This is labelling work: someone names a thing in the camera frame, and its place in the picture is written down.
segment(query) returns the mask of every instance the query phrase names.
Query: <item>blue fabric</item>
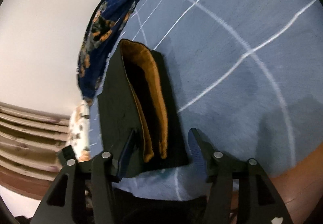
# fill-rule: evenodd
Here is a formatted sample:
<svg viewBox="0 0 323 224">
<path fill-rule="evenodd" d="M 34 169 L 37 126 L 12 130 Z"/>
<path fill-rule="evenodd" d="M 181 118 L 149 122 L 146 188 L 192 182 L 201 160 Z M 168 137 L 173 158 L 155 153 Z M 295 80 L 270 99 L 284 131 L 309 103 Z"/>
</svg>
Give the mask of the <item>blue fabric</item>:
<svg viewBox="0 0 323 224">
<path fill-rule="evenodd" d="M 108 54 L 139 0 L 101 0 L 86 29 L 78 60 L 78 85 L 90 104 Z"/>
<path fill-rule="evenodd" d="M 196 1 L 141 0 L 119 39 L 164 56 L 184 136 L 196 127 L 218 149 L 241 160 L 254 157 L 268 174 L 279 175 L 323 141 L 322 5 Z M 245 57 L 249 49 L 257 51 Z M 102 150 L 96 98 L 90 111 L 93 156 Z M 209 190 L 192 164 L 124 178 L 116 186 L 169 200 Z"/>
</svg>

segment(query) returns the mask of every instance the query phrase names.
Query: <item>silver screw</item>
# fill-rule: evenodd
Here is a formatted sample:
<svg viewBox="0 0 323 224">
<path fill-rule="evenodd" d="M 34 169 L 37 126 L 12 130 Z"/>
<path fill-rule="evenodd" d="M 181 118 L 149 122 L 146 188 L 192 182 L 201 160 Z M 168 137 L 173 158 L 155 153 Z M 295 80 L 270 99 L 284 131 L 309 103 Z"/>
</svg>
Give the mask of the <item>silver screw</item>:
<svg viewBox="0 0 323 224">
<path fill-rule="evenodd" d="M 69 159 L 68 161 L 67 161 L 67 165 L 68 166 L 73 166 L 75 164 L 75 160 L 74 159 Z"/>
<path fill-rule="evenodd" d="M 249 164 L 255 166 L 257 165 L 257 161 L 255 161 L 254 159 L 250 159 Z"/>
<path fill-rule="evenodd" d="M 216 158 L 221 158 L 223 157 L 223 154 L 220 151 L 214 152 L 213 156 L 215 156 Z"/>
<path fill-rule="evenodd" d="M 111 156 L 110 152 L 103 152 L 101 155 L 103 158 L 108 158 Z"/>
</svg>

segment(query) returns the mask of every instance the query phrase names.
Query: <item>white wall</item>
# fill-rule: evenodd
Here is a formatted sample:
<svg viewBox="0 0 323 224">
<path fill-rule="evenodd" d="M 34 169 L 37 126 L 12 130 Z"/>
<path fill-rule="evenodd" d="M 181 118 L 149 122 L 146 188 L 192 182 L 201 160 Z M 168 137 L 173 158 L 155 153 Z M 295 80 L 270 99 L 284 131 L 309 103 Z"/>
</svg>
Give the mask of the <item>white wall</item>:
<svg viewBox="0 0 323 224">
<path fill-rule="evenodd" d="M 70 115 L 85 28 L 100 0 L 4 0 L 0 6 L 0 102 Z M 0 186 L 14 216 L 31 217 L 39 201 Z"/>
</svg>

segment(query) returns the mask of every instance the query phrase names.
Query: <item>dark blue floral fabric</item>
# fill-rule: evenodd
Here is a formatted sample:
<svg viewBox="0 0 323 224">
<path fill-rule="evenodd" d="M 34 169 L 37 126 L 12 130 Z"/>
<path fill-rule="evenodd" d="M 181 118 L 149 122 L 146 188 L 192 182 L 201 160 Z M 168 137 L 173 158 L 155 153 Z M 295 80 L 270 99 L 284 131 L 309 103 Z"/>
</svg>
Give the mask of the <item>dark blue floral fabric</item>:
<svg viewBox="0 0 323 224">
<path fill-rule="evenodd" d="M 101 0 L 86 28 L 78 60 L 78 86 L 89 104 L 106 60 L 139 0 Z"/>
</svg>

